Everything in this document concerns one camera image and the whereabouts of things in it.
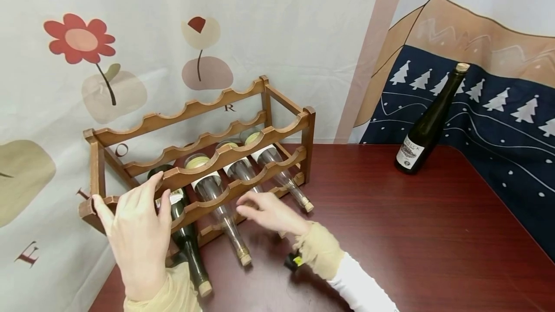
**wooden wine rack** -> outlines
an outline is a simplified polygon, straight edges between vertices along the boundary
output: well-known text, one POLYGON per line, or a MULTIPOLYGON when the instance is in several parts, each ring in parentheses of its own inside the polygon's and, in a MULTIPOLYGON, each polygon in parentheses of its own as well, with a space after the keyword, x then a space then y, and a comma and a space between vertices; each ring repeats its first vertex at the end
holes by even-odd
MULTIPOLYGON (((216 150, 215 154, 205 165, 195 169, 183 169, 174 167, 164 172, 161 182, 157 185, 154 198, 160 198, 161 193, 166 189, 172 191, 182 188, 193 181, 207 176, 209 173, 218 171, 224 166, 229 165, 241 158, 274 144, 275 147, 287 158, 280 163, 271 162, 263 167, 262 171, 250 181, 233 181, 226 190, 215 200, 209 202, 194 202, 185 207, 181 217, 172 222, 172 233, 178 229, 197 221, 200 217, 210 213, 217 207, 230 202, 244 194, 252 187, 269 180, 281 171, 296 165, 300 172, 293 178, 297 185, 308 183, 310 180, 310 164, 313 150, 314 140, 314 123, 316 112, 311 107, 301 108, 283 94, 270 86, 266 76, 260 76, 256 79, 251 88, 246 92, 236 92, 233 89, 223 90, 219 98, 214 103, 204 104, 197 100, 188 101, 179 114, 174 116, 162 116, 160 114, 149 114, 143 117, 143 122, 134 129, 127 131, 116 131, 108 128, 100 130, 88 129, 83 132, 85 139, 91 145, 91 194, 98 194, 104 198, 104 201, 112 211, 116 211, 119 196, 106 196, 105 183, 105 163, 125 181, 128 187, 135 188, 139 185, 135 176, 145 173, 158 166, 167 164, 176 159, 194 154, 198 150, 208 147, 209 145, 218 143, 223 139, 237 135, 238 133, 252 128, 256 125, 264 123, 265 128, 262 134, 252 143, 244 147, 231 147, 224 145, 216 150), (235 103, 236 101, 260 94, 262 96, 262 111, 259 111, 255 118, 247 123, 240 121, 232 122, 224 132, 219 134, 204 133, 198 139, 185 147, 167 147, 162 154, 153 161, 149 162, 130 162, 123 164, 119 158, 112 152, 109 147, 114 144, 121 143, 134 137, 150 133, 169 125, 184 121, 204 114, 205 112, 214 110, 224 105, 235 103), (295 120, 283 129, 275 129, 272 123, 271 103, 270 99, 274 98, 278 103, 284 105, 289 111, 296 115, 295 120), (288 152, 278 141, 295 134, 302 130, 302 145, 298 147, 292 154, 288 152)), ((270 192, 275 193, 279 198, 284 196, 288 190, 284 187, 273 188, 270 192)), ((92 199, 89 198, 79 205, 79 216, 88 224, 98 231, 105 233, 102 223, 95 213, 92 199)), ((237 215, 236 223, 245 220, 244 217, 237 215)), ((211 240, 222 234, 222 231, 215 225, 208 226, 198 233, 198 245, 203 246, 211 240)))

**tan fabric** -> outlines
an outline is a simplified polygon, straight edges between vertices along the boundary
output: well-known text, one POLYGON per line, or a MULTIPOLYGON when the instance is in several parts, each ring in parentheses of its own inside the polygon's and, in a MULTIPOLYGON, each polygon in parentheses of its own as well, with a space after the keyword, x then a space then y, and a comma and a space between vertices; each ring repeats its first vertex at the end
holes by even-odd
POLYGON ((337 274, 344 251, 328 229, 314 221, 309 223, 310 231, 296 237, 297 243, 293 245, 293 249, 299 250, 303 261, 315 274, 325 280, 331 280, 337 274))
POLYGON ((189 265, 182 262, 166 269, 168 278, 164 286, 150 301, 131 301, 125 298, 125 312, 201 312, 197 292, 189 279, 189 265))

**flower stem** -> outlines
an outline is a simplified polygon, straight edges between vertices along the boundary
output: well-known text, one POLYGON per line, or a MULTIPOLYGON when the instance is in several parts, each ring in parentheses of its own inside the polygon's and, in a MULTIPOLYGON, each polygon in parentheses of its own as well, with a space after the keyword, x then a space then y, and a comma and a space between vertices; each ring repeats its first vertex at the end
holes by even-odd
POLYGON ((198 55, 198 59, 197 59, 197 75, 198 75, 198 81, 200 82, 200 56, 202 56, 202 50, 200 50, 200 54, 198 55))
POLYGON ((104 73, 102 72, 101 67, 98 65, 98 63, 95 63, 96 68, 98 68, 98 71, 100 71, 102 78, 105 79, 106 85, 107 85, 107 90, 110 91, 110 97, 112 98, 112 105, 116 106, 116 96, 114 95, 114 92, 112 90, 112 86, 110 86, 110 82, 107 81, 106 79, 106 75, 104 75, 104 73))

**white sleeve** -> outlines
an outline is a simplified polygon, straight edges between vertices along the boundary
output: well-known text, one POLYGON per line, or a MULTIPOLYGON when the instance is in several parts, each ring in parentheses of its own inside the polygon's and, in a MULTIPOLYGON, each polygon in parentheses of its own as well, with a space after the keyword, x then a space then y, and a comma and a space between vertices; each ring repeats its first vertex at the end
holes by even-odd
POLYGON ((355 312, 399 312, 385 291, 348 253, 344 254, 337 274, 328 283, 355 312))

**dark red tabletop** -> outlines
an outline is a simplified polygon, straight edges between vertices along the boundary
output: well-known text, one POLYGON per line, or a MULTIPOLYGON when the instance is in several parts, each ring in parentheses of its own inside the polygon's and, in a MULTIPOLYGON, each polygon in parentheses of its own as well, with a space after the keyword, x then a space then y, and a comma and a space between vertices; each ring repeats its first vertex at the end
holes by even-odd
MULTIPOLYGON (((555 311, 555 265, 460 152, 438 147, 416 176, 398 172, 397 145, 314 146, 302 187, 311 220, 336 235, 401 312, 555 311)), ((284 200, 293 206, 290 195, 284 200)), ((283 266, 294 239, 239 226, 252 268, 228 240, 201 249, 214 287, 205 312, 349 311, 325 282, 283 266)), ((122 311, 117 268, 92 312, 122 311)))

